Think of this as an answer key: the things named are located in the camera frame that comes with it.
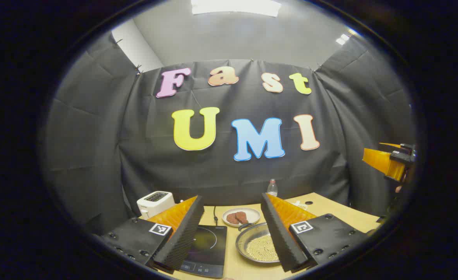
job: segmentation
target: ceiling light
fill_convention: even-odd
[[[250,12],[277,17],[280,3],[272,0],[191,0],[193,14],[209,12]]]

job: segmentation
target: ceiling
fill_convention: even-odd
[[[341,45],[348,27],[300,0],[277,0],[277,17],[246,12],[193,15],[191,1],[166,0],[136,16],[163,65],[211,59],[256,59],[315,70]]]

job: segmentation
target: power cord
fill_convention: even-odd
[[[215,220],[215,226],[218,226],[218,218],[217,216],[215,216],[215,208],[217,206],[213,206],[213,220]]]

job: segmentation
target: induction cooktop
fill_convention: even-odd
[[[198,226],[181,271],[212,278],[224,274],[226,226]]]

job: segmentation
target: plastic bottle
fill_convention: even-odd
[[[277,184],[275,179],[270,179],[267,187],[267,193],[277,197]]]

